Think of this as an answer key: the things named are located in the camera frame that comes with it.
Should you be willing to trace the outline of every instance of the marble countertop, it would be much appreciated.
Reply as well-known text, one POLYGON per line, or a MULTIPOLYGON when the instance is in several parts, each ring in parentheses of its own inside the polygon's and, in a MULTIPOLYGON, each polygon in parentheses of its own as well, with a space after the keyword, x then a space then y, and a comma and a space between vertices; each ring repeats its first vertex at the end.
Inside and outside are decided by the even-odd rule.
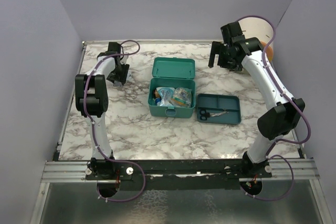
MULTIPOLYGON (((109 108, 106 112, 108 139, 116 159, 241 158, 258 134, 257 119, 266 106, 251 76, 209 68, 210 44, 142 43, 137 55, 128 59, 130 80, 122 87, 107 82, 109 108), (148 107, 149 84, 155 57, 191 58, 196 62, 196 93, 236 95, 242 112, 239 125, 200 123, 190 119, 157 118, 148 107)), ((136 50, 125 45, 125 52, 136 50)), ((81 73, 90 70, 107 44, 88 45, 81 73)), ((59 160, 90 159, 89 127, 71 106, 59 160)), ((299 157, 297 146, 279 143, 271 154, 299 157)))

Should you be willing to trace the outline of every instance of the white wall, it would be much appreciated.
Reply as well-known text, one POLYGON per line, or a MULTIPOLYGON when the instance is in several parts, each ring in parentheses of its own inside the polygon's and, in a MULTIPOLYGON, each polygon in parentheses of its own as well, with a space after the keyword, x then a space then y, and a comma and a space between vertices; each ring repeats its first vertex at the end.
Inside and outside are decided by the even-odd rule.
POLYGON ((218 39, 248 14, 277 24, 291 0, 61 0, 83 40, 218 39))
MULTIPOLYGON (((293 0, 277 29, 274 61, 285 85, 306 102, 312 136, 305 150, 316 161, 336 222, 335 18, 335 0, 293 0)), ((306 137, 302 121, 296 131, 306 137)))
POLYGON ((0 223, 29 223, 81 54, 59 0, 0 0, 0 223))

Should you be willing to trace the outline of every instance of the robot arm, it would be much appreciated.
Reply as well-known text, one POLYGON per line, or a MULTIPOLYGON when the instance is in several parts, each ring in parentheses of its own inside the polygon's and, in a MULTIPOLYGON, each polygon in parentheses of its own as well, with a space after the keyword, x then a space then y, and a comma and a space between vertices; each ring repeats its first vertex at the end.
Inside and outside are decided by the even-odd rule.
MULTIPOLYGON (((100 53, 97 57, 97 62, 101 61, 104 57, 120 54, 121 45, 116 42, 110 42, 108 50, 104 53, 100 53)), ((95 148, 93 134, 97 140, 97 144, 100 146, 101 151, 107 157, 113 158, 113 152, 109 141, 107 139, 107 132, 105 126, 105 113, 108 108, 109 99, 106 87, 106 80, 113 83, 120 82, 125 84, 129 65, 125 64, 127 56, 116 56, 104 60, 99 67, 94 71, 90 82, 89 91, 87 94, 87 111, 94 120, 94 125, 91 127, 91 119, 88 118, 84 112, 84 90, 85 84, 93 68, 86 74, 78 74, 75 78, 75 98, 76 108, 81 112, 81 115, 85 117, 86 122, 89 125, 90 136, 92 141, 92 158, 105 159, 102 154, 95 148)))
POLYGON ((266 60, 264 66, 262 44, 257 38, 245 39, 239 22, 227 24, 221 28, 224 43, 212 43, 209 67, 213 67, 215 55, 219 55, 218 65, 230 71, 242 71, 245 68, 254 79, 266 103, 267 112, 258 119, 259 135, 251 148, 244 154, 246 170, 253 169, 255 164, 262 164, 271 151, 275 141, 294 129, 300 119, 298 111, 282 96, 282 92, 303 111, 305 103, 302 99, 295 99, 285 88, 266 60))

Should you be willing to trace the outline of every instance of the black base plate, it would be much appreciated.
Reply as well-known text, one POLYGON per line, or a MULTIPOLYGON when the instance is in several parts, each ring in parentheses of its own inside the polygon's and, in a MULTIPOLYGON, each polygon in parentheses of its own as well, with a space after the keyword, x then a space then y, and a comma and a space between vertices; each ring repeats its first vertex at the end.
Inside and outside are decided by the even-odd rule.
MULTIPOLYGON (((132 162, 139 164, 144 170, 147 190, 239 189, 240 178, 253 179, 256 174, 258 178, 272 176, 264 168, 268 162, 265 162, 264 166, 255 170, 253 174, 244 174, 241 170, 241 159, 133 160, 132 162)), ((127 175, 128 167, 131 165, 115 163, 115 170, 119 170, 119 179, 122 181, 120 189, 140 189, 143 183, 141 172, 133 166, 134 173, 131 176, 127 175)), ((102 176, 95 173, 86 177, 87 180, 116 178, 116 174, 102 176)))

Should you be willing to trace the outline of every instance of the plastic bag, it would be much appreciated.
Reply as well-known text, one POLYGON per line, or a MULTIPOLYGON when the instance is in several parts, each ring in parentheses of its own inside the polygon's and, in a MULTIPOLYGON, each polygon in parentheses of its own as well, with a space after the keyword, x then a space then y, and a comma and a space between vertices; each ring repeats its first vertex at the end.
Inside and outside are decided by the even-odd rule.
POLYGON ((174 88, 158 87, 156 90, 161 96, 161 102, 157 104, 158 106, 173 106, 173 104, 170 102, 170 99, 173 96, 175 90, 174 88))
POLYGON ((186 88, 175 89, 173 95, 170 98, 170 102, 174 106, 190 108, 192 103, 191 89, 186 88))

